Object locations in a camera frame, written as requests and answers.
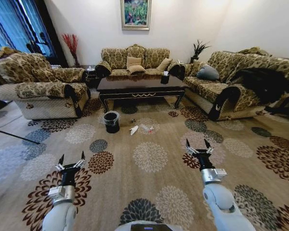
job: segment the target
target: picture frame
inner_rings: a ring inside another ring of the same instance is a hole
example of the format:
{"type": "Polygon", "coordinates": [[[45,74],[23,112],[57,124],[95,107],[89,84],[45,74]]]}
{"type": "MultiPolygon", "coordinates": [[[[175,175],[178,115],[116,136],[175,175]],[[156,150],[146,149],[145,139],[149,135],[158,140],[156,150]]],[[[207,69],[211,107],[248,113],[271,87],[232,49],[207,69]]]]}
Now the picture frame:
{"type": "Polygon", "coordinates": [[[122,30],[149,30],[152,0],[120,0],[122,30]]]}

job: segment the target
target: trash bin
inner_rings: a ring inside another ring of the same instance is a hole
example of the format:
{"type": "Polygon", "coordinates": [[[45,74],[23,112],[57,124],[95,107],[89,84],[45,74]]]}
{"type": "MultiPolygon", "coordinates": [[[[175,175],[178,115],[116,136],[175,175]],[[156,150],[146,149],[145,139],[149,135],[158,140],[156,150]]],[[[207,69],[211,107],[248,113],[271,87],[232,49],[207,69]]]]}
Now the trash bin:
{"type": "Polygon", "coordinates": [[[115,111],[109,111],[104,115],[104,123],[108,133],[116,133],[120,130],[119,117],[119,113],[115,111]]]}

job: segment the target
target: dark wooden coffee table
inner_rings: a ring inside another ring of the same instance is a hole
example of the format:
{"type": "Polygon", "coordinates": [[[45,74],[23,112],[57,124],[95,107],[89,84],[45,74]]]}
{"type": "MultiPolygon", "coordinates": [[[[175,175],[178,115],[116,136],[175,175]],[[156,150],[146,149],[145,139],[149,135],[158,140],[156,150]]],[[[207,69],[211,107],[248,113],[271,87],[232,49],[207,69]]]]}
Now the dark wooden coffee table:
{"type": "Polygon", "coordinates": [[[151,97],[178,96],[174,106],[177,108],[188,86],[180,79],[170,75],[167,84],[161,83],[161,76],[105,77],[97,87],[99,99],[108,112],[106,100],[138,99],[151,97]]]}

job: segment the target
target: blue curtain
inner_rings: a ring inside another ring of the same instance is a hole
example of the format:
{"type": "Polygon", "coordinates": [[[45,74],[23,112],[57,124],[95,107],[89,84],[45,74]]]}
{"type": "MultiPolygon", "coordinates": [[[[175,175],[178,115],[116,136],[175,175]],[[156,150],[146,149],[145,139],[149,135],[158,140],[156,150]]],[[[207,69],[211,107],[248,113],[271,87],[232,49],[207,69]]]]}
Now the blue curtain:
{"type": "Polygon", "coordinates": [[[0,48],[2,46],[55,57],[33,0],[0,0],[0,48]]]}

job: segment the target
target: gray pillow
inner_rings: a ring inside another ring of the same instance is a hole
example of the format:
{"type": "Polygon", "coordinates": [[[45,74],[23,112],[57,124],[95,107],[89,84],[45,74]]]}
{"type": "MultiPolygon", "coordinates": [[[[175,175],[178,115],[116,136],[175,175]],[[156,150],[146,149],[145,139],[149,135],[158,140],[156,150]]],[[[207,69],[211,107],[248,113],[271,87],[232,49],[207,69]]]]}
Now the gray pillow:
{"type": "Polygon", "coordinates": [[[197,73],[197,78],[199,79],[205,79],[205,80],[218,80],[220,78],[220,75],[218,74],[218,71],[211,67],[210,65],[204,65],[200,71],[197,73]]]}

